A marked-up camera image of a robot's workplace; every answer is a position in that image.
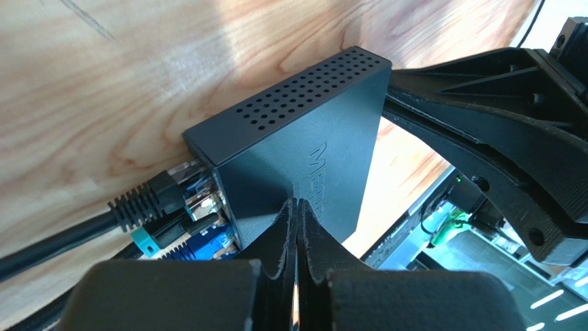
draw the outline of wooden surface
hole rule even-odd
[[[180,134],[350,46],[397,68],[510,44],[532,0],[0,2],[0,256],[189,158]],[[382,122],[361,255],[447,167]],[[130,242],[112,232],[0,284],[0,329]]]

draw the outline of perforated top panel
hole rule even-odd
[[[188,129],[184,138],[218,166],[383,67],[391,62],[349,48]]]

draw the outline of cable strain relief boot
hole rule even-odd
[[[124,232],[160,219],[185,205],[181,189],[166,171],[108,203]]]

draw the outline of blue connector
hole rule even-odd
[[[177,261],[208,261],[215,253],[233,242],[233,230],[228,225],[207,229],[206,234],[196,234],[162,259]]]

